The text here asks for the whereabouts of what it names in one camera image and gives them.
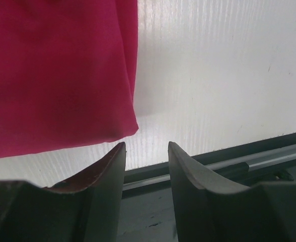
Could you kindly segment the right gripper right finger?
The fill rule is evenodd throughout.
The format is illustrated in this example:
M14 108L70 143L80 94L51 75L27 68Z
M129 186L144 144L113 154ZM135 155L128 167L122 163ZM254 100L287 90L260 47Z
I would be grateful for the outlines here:
M179 241L218 241L209 195L230 195L248 186L236 183L168 144L169 172Z

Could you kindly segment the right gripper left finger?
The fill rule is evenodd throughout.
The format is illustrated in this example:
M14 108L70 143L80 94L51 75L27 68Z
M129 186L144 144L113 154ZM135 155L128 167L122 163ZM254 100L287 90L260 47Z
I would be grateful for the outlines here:
M73 241L115 241L125 175L126 144L121 142L103 158L49 191L81 195Z

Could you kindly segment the pink t shirt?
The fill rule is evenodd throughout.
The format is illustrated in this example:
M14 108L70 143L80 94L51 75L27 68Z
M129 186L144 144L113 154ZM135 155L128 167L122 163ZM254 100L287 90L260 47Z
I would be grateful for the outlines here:
M137 1L0 1L0 158L138 130Z

